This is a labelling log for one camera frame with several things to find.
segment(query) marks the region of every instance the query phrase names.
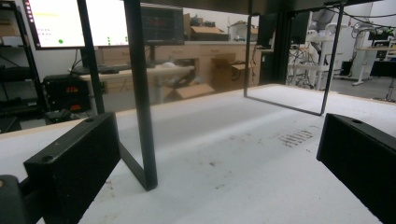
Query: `black cable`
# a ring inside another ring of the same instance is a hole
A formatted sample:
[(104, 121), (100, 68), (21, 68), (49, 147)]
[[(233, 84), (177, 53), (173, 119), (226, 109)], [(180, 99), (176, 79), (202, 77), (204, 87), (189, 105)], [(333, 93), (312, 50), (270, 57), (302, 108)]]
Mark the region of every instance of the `black cable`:
[[(329, 9), (329, 8), (326, 8), (326, 9), (329, 10), (329, 11), (332, 11), (332, 12), (335, 12), (335, 13), (339, 14), (339, 12), (337, 12), (337, 11), (335, 11), (335, 10), (332, 10), (332, 9)], [(358, 19), (358, 18), (381, 18), (381, 17), (393, 16), (393, 15), (396, 16), (396, 14), (390, 14), (390, 15), (387, 15), (387, 16), (375, 16), (375, 17), (366, 16), (366, 17), (364, 17), (364, 16), (354, 16), (354, 15), (350, 15), (350, 14), (347, 14), (347, 13), (344, 11), (344, 15), (347, 15), (347, 16), (349, 16), (350, 18), (353, 18), (353, 19), (356, 20), (356, 21), (361, 21), (361, 22), (364, 22), (364, 23), (367, 23), (367, 24), (371, 24), (371, 25), (374, 25), (374, 26), (378, 26), (378, 27), (388, 27), (388, 28), (396, 29), (396, 27), (394, 27), (394, 26), (380, 25), (380, 24), (375, 24), (375, 23), (371, 23), (371, 22), (369, 22), (369, 21), (363, 21), (363, 20)]]
[(4, 59), (4, 60), (6, 60), (7, 62), (9, 62), (9, 63), (12, 63), (12, 64), (14, 64), (14, 65), (16, 65), (17, 67), (21, 67), (20, 65), (18, 65), (17, 63), (14, 63), (14, 62), (12, 62), (10, 59), (8, 59), (8, 58), (6, 58), (6, 57), (4, 57), (3, 55), (1, 55), (0, 54), (0, 58), (2, 58), (2, 59)]
[(252, 83), (254, 83), (254, 77), (256, 76), (256, 73), (254, 72), (254, 67), (256, 66), (256, 60), (254, 59), (254, 56), (256, 55), (256, 48), (257, 48), (257, 43), (254, 45), (253, 52), (252, 52), (251, 59), (250, 59), (251, 82)]
[(76, 66), (77, 66), (80, 62), (82, 62), (82, 60), (84, 60), (84, 59), (86, 58), (86, 56), (85, 56), (85, 57), (82, 57), (80, 60), (77, 60), (77, 56), (78, 56), (78, 49), (76, 49), (75, 60), (73, 61), (72, 68), (71, 68), (71, 70), (70, 70), (70, 76), (73, 75), (73, 70), (76, 68)]
[(383, 16), (356, 16), (356, 15), (350, 15), (344, 11), (344, 14), (350, 17), (356, 17), (356, 18), (384, 18), (384, 17), (392, 17), (396, 16), (396, 14), (389, 14), (389, 15), (383, 15)]

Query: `dark mark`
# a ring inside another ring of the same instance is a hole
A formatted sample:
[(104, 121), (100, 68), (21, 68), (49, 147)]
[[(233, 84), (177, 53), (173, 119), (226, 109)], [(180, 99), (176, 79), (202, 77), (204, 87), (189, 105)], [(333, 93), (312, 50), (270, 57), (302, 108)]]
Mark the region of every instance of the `dark mark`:
[(310, 138), (314, 136), (311, 132), (308, 132), (308, 131), (305, 131), (305, 130), (302, 130), (301, 132), (302, 132), (302, 133), (305, 133), (305, 134), (306, 134), (307, 136), (309, 136)]
[(293, 141), (290, 141), (288, 138), (286, 138), (286, 139), (279, 138), (279, 140), (280, 140), (280, 141), (283, 141), (283, 142), (285, 142), (285, 143), (289, 143), (289, 144), (293, 144), (293, 145), (295, 145), (295, 146), (298, 146), (297, 143), (295, 143), (295, 142), (293, 142)]
[(286, 136), (287, 136), (287, 137), (294, 138), (294, 139), (298, 139), (298, 140), (301, 140), (301, 141), (305, 141), (305, 140), (306, 140), (306, 139), (304, 139), (304, 138), (297, 137), (297, 136), (294, 136), (294, 135), (291, 135), (291, 134), (286, 134)]
[(113, 185), (111, 183), (111, 180), (107, 180), (106, 183), (110, 186), (110, 189), (113, 189)]
[(286, 141), (286, 140), (284, 140), (284, 139), (281, 139), (281, 138), (278, 138), (281, 142), (283, 142), (283, 144), (285, 145), (285, 146), (287, 146), (287, 147), (292, 147), (290, 144), (289, 144), (289, 142), (288, 141)]
[(302, 141), (298, 141), (297, 139), (293, 138), (293, 137), (287, 137), (286, 139), (293, 141), (293, 142), (298, 142), (298, 143), (302, 143)]
[(216, 187), (216, 189), (221, 189), (221, 188), (223, 188), (225, 185), (218, 185), (217, 187)]

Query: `desk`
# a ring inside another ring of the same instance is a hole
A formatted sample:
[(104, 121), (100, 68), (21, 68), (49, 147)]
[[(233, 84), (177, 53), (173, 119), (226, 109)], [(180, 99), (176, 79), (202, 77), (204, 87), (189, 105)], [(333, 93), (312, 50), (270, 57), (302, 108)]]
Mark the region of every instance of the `desk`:
[[(148, 68), (147, 75), (148, 77), (154, 78), (154, 88), (155, 88), (155, 98), (156, 102), (161, 104), (163, 103), (163, 78), (176, 76), (180, 77), (188, 74), (190, 71), (194, 70), (194, 66), (176, 66), (176, 67), (162, 67), (161, 65), (157, 65), (155, 68)], [(84, 81), (89, 82), (89, 90), (90, 96), (93, 97), (93, 89), (91, 83), (91, 75), (83, 75), (79, 76)], [(131, 70), (123, 70), (118, 74), (104, 75), (99, 74), (99, 79), (101, 81), (109, 81), (109, 80), (123, 80), (125, 78), (132, 78)], [(94, 114), (96, 113), (96, 103), (93, 99), (91, 99), (92, 111)]]
[[(249, 92), (300, 96), (308, 105), (315, 96), (307, 94), (320, 94), (283, 86)], [(392, 136), (395, 109), (335, 93), (326, 107)], [(151, 113), (158, 188), (145, 192), (121, 161), (80, 223), (379, 223), (316, 160), (324, 117), (252, 101), (242, 91), (155, 105)], [(135, 116), (120, 112), (117, 121), (121, 142), (141, 162)], [(22, 163), (77, 123), (1, 134), (1, 173), (22, 180)]]
[(321, 45), (321, 53), (319, 55), (320, 61), (318, 64), (293, 64), (290, 63), (288, 64), (288, 68), (293, 69), (293, 78), (292, 78), (292, 84), (295, 85), (297, 81), (297, 69), (301, 70), (308, 70), (308, 71), (315, 71), (316, 74), (312, 77), (309, 78), (309, 83), (312, 85), (315, 85), (316, 90), (320, 90), (320, 82), (322, 79), (323, 72), (329, 71), (330, 66), (325, 65), (325, 58), (326, 58), (326, 52), (328, 48), (332, 45), (334, 42), (334, 36), (333, 35), (309, 35), (306, 37), (306, 42), (315, 42), (315, 43), (320, 43)]
[(351, 68), (351, 78), (357, 78), (358, 81), (352, 85), (357, 86), (363, 83), (363, 80), (370, 77), (370, 72), (366, 71), (367, 66), (373, 66), (376, 53), (379, 50), (389, 50), (388, 48), (360, 48), (356, 49), (356, 57), (353, 60)]

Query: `cable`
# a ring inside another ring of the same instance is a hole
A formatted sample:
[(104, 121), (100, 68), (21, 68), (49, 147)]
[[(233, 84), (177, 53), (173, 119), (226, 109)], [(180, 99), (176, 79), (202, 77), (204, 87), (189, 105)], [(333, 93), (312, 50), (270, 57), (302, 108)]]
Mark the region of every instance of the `cable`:
[(254, 67), (256, 66), (256, 60), (254, 59), (254, 56), (256, 55), (256, 48), (257, 48), (257, 43), (254, 45), (253, 52), (252, 52), (251, 59), (250, 59), (251, 82), (252, 83), (254, 83), (254, 77), (256, 76), (256, 73), (254, 72)]
[[(339, 14), (338, 11), (335, 11), (335, 10), (332, 10), (332, 9), (329, 9), (329, 8), (326, 8), (326, 9), (329, 10), (329, 11), (332, 11), (332, 12), (335, 12), (335, 13)], [(374, 26), (378, 26), (378, 27), (388, 27), (388, 28), (396, 29), (396, 27), (394, 27), (394, 26), (380, 25), (380, 24), (375, 24), (375, 23), (371, 23), (371, 22), (369, 22), (369, 21), (363, 21), (363, 20), (358, 19), (358, 18), (381, 18), (381, 17), (390, 17), (390, 16), (396, 16), (396, 14), (390, 14), (390, 15), (386, 15), (386, 16), (373, 16), (373, 17), (366, 16), (366, 17), (364, 17), (364, 16), (354, 16), (354, 15), (350, 15), (350, 14), (348, 14), (348, 13), (346, 13), (346, 12), (344, 11), (344, 15), (347, 15), (347, 16), (349, 16), (349, 17), (355, 19), (356, 21), (361, 21), (361, 22), (364, 22), (364, 23), (367, 23), (367, 24), (371, 24), (371, 25), (374, 25)]]

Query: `brown cardboard box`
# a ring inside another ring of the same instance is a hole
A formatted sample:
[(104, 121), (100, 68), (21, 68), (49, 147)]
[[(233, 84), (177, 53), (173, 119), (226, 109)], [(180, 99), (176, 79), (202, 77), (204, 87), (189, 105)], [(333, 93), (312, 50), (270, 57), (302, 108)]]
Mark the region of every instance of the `brown cardboard box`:
[(117, 93), (132, 91), (134, 89), (134, 82), (131, 77), (125, 79), (108, 80), (104, 82), (105, 93)]
[(15, 28), (14, 23), (9, 20), (0, 19), (0, 37), (3, 36), (18, 36), (18, 29)]
[(177, 98), (190, 99), (194, 97), (204, 96), (213, 93), (215, 90), (207, 84), (198, 84), (188, 87), (182, 87), (175, 90)]
[(212, 58), (213, 88), (216, 92), (235, 91), (244, 88), (245, 63), (236, 62), (235, 54), (218, 54)]
[(228, 41), (228, 39), (228, 35), (217, 27), (191, 27), (191, 40), (193, 41)]

